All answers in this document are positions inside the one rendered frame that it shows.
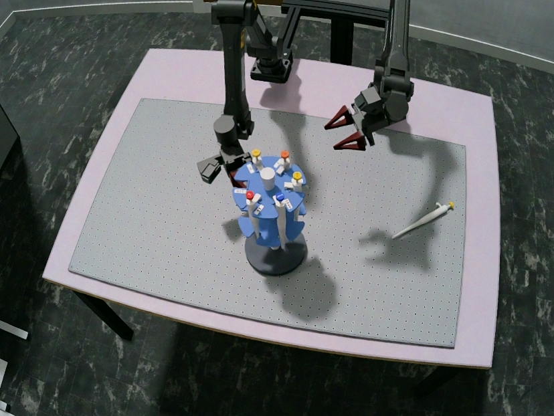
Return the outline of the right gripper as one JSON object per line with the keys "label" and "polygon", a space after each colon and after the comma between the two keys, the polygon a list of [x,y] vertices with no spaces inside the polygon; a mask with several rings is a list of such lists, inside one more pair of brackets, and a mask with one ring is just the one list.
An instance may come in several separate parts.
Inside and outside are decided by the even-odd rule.
{"label": "right gripper", "polygon": [[239,169],[242,166],[244,166],[246,163],[251,162],[253,164],[253,162],[252,162],[253,158],[252,158],[252,156],[249,152],[247,152],[247,153],[244,152],[242,146],[237,145],[236,148],[235,148],[235,146],[232,146],[232,147],[234,149],[236,157],[234,157],[232,159],[228,159],[226,161],[228,171],[229,171],[230,181],[231,181],[233,187],[247,189],[247,187],[244,185],[245,181],[235,181],[234,177],[235,177],[236,173],[239,171]]}

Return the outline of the blue carousel stand with black round base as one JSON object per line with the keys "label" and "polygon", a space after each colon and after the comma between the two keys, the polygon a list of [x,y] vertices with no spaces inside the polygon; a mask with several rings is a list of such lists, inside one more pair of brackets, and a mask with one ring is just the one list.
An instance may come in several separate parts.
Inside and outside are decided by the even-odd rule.
{"label": "blue carousel stand with black round base", "polygon": [[[256,203],[257,207],[252,212],[252,217],[259,219],[259,238],[256,237],[254,227],[249,217],[239,217],[238,222],[245,240],[245,253],[249,264],[261,274],[267,276],[283,276],[294,271],[303,261],[306,253],[306,241],[302,234],[305,226],[303,221],[294,221],[294,210],[300,205],[299,215],[306,215],[303,205],[305,194],[292,192],[290,188],[284,189],[284,182],[292,183],[293,174],[302,174],[302,185],[306,184],[305,177],[300,168],[292,165],[282,175],[276,174],[280,167],[281,157],[261,157],[264,169],[256,171],[251,162],[246,163],[236,173],[235,181],[248,182],[247,189],[233,188],[234,201],[241,211],[248,211],[246,204],[246,192],[252,191],[261,195]],[[273,196],[277,193],[284,194],[286,206],[286,233],[284,249],[281,247],[278,232],[276,203]],[[263,247],[264,246],[264,247]]]}

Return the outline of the grey rectangular mat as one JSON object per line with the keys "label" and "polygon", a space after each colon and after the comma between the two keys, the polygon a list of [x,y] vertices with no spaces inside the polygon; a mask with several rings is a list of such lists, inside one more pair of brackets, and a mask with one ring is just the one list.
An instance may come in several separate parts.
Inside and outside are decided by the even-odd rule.
{"label": "grey rectangular mat", "polygon": [[[454,348],[466,235],[466,146],[383,128],[334,150],[354,124],[250,108],[245,153],[288,151],[306,184],[302,263],[283,276],[248,262],[220,153],[225,104],[141,98],[102,178],[69,272],[158,298],[281,326]],[[253,158],[253,156],[252,156]],[[453,208],[397,237],[438,209]]]}

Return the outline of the white pipette with red button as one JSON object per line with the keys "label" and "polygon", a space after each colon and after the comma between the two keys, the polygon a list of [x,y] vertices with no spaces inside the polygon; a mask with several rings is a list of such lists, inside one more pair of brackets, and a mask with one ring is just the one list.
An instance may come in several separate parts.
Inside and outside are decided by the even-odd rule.
{"label": "white pipette with red button", "polygon": [[260,234],[259,234],[259,219],[255,218],[255,217],[252,217],[252,212],[257,207],[256,203],[261,198],[262,198],[261,195],[259,195],[257,193],[254,196],[254,193],[252,191],[248,191],[246,193],[246,199],[247,199],[246,203],[247,203],[247,207],[248,207],[248,213],[249,213],[249,216],[250,216],[250,221],[251,221],[251,223],[254,227],[254,231],[256,232],[257,238],[259,238],[259,236],[260,236]]}

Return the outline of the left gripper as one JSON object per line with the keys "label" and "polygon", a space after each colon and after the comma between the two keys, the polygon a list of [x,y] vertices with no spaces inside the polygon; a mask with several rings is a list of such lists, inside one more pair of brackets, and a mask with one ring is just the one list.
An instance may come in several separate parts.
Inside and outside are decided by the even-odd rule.
{"label": "left gripper", "polygon": [[[342,126],[347,126],[354,124],[355,128],[357,129],[357,132],[352,134],[351,136],[347,137],[346,139],[340,141],[336,145],[334,145],[335,150],[366,150],[365,146],[367,146],[367,142],[365,140],[365,137],[367,138],[369,145],[373,146],[375,145],[372,132],[364,119],[360,109],[356,106],[355,103],[351,104],[352,109],[355,111],[354,114],[350,111],[350,109],[346,107],[346,105],[342,106],[342,108],[337,112],[337,114],[334,116],[332,120],[330,120],[325,126],[325,130],[330,130]],[[340,120],[339,122],[335,123],[338,119],[345,116],[344,119]],[[335,124],[334,124],[335,123]],[[356,142],[356,144],[348,144],[351,142]],[[359,142],[360,141],[360,142]],[[348,145],[345,145],[348,144]]]}

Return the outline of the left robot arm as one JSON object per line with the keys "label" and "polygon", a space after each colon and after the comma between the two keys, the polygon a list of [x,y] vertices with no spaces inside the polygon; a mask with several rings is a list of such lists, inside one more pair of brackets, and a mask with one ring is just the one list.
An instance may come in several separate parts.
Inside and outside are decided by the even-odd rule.
{"label": "left robot arm", "polygon": [[374,80],[354,99],[371,132],[405,120],[409,110],[414,93],[407,51],[409,9],[410,0],[390,0],[386,42],[381,57],[376,56]]}

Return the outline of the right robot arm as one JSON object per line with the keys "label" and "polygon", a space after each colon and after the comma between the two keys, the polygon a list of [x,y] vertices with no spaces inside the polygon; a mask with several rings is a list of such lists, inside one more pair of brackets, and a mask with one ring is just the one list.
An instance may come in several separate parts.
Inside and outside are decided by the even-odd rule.
{"label": "right robot arm", "polygon": [[238,139],[248,140],[254,131],[246,96],[245,29],[248,57],[256,58],[251,75],[284,79],[290,66],[290,60],[281,58],[282,38],[268,31],[256,0],[214,1],[211,24],[219,25],[223,35],[225,107],[213,125],[220,153],[197,163],[202,180],[208,184],[221,172],[221,165],[229,177],[226,160],[236,157],[232,146],[241,146]]}

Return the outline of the white pipette with blue button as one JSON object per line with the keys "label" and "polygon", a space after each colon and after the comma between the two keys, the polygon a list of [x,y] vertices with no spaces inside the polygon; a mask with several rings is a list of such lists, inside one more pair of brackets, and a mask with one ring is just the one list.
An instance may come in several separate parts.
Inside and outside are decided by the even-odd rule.
{"label": "white pipette with blue button", "polygon": [[285,232],[286,232],[286,206],[283,193],[277,193],[272,197],[276,203],[276,211],[278,213],[277,224],[280,236],[281,247],[284,249]]}

